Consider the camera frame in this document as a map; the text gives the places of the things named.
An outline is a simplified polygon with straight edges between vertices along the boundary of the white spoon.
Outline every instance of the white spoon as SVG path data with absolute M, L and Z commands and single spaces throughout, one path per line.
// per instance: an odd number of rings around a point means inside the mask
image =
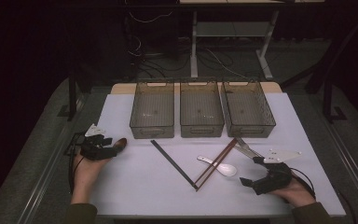
M 197 160 L 199 161 L 206 161 L 210 164 L 212 164 L 213 161 L 209 160 L 208 158 L 206 157 L 203 157 L 203 156 L 198 156 L 197 157 Z M 232 165 L 229 165 L 229 164 L 224 164 L 224 163 L 220 163 L 218 166 L 217 166 L 217 171 L 220 172 L 220 174 L 222 175 L 226 175 L 226 176 L 233 176 L 237 173 L 237 168 L 235 168 L 234 166 Z

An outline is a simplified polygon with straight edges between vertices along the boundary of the hand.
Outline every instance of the hand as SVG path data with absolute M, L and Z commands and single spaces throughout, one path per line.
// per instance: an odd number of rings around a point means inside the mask
M 88 203 L 92 186 L 97 180 L 98 174 L 103 169 L 104 165 L 112 159 L 101 161 L 90 161 L 77 154 L 74 159 L 75 168 L 75 186 L 72 194 L 71 203 Z
M 294 207 L 305 206 L 316 203 L 316 200 L 310 195 L 306 188 L 300 184 L 295 178 L 288 186 L 283 189 L 275 189 L 270 194 L 274 194 L 284 198 Z

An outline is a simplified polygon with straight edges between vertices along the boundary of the table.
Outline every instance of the table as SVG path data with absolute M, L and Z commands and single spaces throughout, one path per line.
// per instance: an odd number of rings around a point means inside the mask
M 324 0 L 295 0 L 296 4 L 324 2 Z M 180 0 L 181 4 L 270 4 L 279 1 L 272 0 Z M 191 76 L 198 76 L 196 43 L 197 36 L 264 36 L 264 42 L 261 49 L 255 53 L 262 68 L 266 80 L 272 80 L 273 76 L 269 70 L 269 64 L 266 60 L 266 52 L 269 47 L 269 41 L 278 19 L 279 11 L 274 10 L 269 21 L 247 21 L 247 22 L 199 22 L 197 20 L 197 11 L 193 13 L 193 32 L 192 48 L 190 56 Z
M 301 151 L 302 156 L 288 161 L 290 167 L 306 173 L 315 187 L 318 201 L 331 216 L 345 211 L 334 192 L 322 165 L 301 126 L 287 94 L 276 83 L 262 83 L 277 126 L 268 138 L 244 138 L 262 155 L 271 149 Z M 237 167 L 234 176 L 214 172 L 204 186 L 195 191 L 158 152 L 148 139 L 135 140 L 130 129 L 135 84 L 117 84 L 106 98 L 98 126 L 105 137 L 114 141 L 128 139 L 128 146 L 109 162 L 97 180 L 91 202 L 100 216 L 114 218 L 210 218 L 210 217 L 280 217 L 291 208 L 273 195 L 255 195 L 244 187 L 239 177 L 253 180 L 266 175 L 266 169 L 254 164 L 233 149 L 223 160 Z M 179 94 L 175 94 L 175 137 L 156 139 L 176 163 L 195 180 L 208 166 L 199 155 L 214 159 L 231 141 L 226 129 L 220 138 L 180 137 Z

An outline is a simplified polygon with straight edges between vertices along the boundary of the sleeve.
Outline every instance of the sleeve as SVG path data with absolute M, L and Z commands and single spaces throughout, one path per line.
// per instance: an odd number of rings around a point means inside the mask
M 321 203 L 312 203 L 292 210 L 296 224 L 335 224 Z
M 66 210 L 63 224 L 92 224 L 97 216 L 97 208 L 90 203 L 74 203 Z

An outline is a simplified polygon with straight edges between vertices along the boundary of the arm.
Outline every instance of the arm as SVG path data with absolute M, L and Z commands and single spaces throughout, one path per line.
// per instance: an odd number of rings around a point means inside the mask
M 72 194 L 71 205 L 66 211 L 64 224 L 90 224 L 94 223 L 97 208 L 90 204 L 92 186 L 98 174 L 111 159 L 90 161 L 77 154 L 74 160 L 75 187 Z
M 273 190 L 271 194 L 284 198 L 294 207 L 292 213 L 296 224 L 335 223 L 322 204 L 317 203 L 304 186 L 294 178 L 287 187 Z

